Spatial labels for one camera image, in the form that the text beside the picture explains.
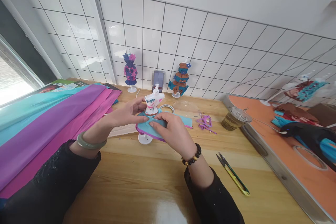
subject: wooden countertop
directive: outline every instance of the wooden countertop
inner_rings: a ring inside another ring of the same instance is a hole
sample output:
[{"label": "wooden countertop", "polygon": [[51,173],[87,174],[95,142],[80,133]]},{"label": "wooden countertop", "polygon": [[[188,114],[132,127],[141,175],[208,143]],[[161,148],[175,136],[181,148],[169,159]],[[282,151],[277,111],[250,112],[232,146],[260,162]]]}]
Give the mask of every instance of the wooden countertop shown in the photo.
[{"label": "wooden countertop", "polygon": [[[128,93],[128,87],[116,87],[123,92],[113,108],[135,98],[136,93]],[[139,96],[150,93],[141,89]],[[202,146],[202,154],[232,195],[245,223],[312,223],[242,132],[227,131],[221,126],[227,113],[221,101],[189,96],[175,99],[170,93],[165,95],[161,104],[188,101],[212,117],[212,129],[218,135],[202,131],[195,120],[194,128],[188,131]],[[218,151],[249,189],[250,197],[239,191],[222,167],[215,155]],[[101,162],[67,212],[64,223],[199,223],[183,177],[185,166],[166,143],[154,139],[149,145],[141,145],[138,134],[131,133],[109,138],[101,156]]]}]

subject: dress form stand base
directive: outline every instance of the dress form stand base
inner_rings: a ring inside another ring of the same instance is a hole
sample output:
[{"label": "dress form stand base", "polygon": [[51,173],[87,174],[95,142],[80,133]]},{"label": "dress form stand base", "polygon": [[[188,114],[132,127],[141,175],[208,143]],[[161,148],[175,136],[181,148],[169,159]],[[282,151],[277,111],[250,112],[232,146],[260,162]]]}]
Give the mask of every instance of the dress form stand base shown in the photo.
[{"label": "dress form stand base", "polygon": [[127,89],[127,91],[128,91],[129,93],[135,93],[135,92],[137,91],[137,89],[136,89],[135,87],[133,87],[133,86],[130,86],[130,87]]},{"label": "dress form stand base", "polygon": [[177,92],[176,94],[172,93],[171,94],[174,98],[179,98],[181,95],[179,92]]},{"label": "dress form stand base", "polygon": [[270,106],[271,104],[268,101],[264,101],[264,100],[259,100],[262,104],[264,104],[265,106]]},{"label": "dress form stand base", "polygon": [[151,136],[148,136],[148,135],[139,134],[138,135],[138,140],[141,144],[147,145],[147,144],[150,144],[152,142],[153,138]]}]

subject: right hand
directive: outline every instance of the right hand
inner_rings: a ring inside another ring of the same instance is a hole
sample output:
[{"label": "right hand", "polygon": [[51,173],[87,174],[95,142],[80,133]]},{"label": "right hand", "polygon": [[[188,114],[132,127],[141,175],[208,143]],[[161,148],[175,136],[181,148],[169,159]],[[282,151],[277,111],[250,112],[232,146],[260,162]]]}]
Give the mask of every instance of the right hand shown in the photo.
[{"label": "right hand", "polygon": [[178,152],[185,160],[190,160],[197,152],[197,147],[182,122],[182,119],[173,113],[161,112],[155,119],[166,121],[167,128],[156,122],[149,124],[163,137],[163,139]]}]

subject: cable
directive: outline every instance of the cable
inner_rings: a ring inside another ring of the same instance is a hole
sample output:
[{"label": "cable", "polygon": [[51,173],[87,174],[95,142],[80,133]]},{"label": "cable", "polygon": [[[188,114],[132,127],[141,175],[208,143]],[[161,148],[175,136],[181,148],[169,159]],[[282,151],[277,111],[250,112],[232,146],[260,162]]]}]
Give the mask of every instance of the cable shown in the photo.
[{"label": "cable", "polygon": [[136,94],[135,98],[138,98],[138,93],[140,92],[140,90],[141,90],[141,89],[139,89],[139,91],[137,92],[137,94]]}]

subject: beaded bracelet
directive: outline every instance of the beaded bracelet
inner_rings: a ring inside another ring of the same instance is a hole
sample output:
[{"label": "beaded bracelet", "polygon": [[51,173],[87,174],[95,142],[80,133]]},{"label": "beaded bracelet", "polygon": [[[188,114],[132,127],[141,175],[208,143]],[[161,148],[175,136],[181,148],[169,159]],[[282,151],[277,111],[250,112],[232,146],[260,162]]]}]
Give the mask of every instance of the beaded bracelet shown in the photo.
[{"label": "beaded bracelet", "polygon": [[195,156],[194,156],[192,159],[190,159],[190,160],[187,162],[187,161],[184,160],[183,157],[181,158],[181,159],[182,159],[182,163],[183,163],[185,166],[189,166],[189,165],[195,163],[195,161],[197,160],[197,158],[199,158],[199,156],[200,156],[200,154],[201,154],[201,152],[202,152],[202,149],[201,149],[200,145],[199,145],[198,143],[195,143],[195,145],[196,145],[196,147],[197,147],[197,152],[196,152]]}]

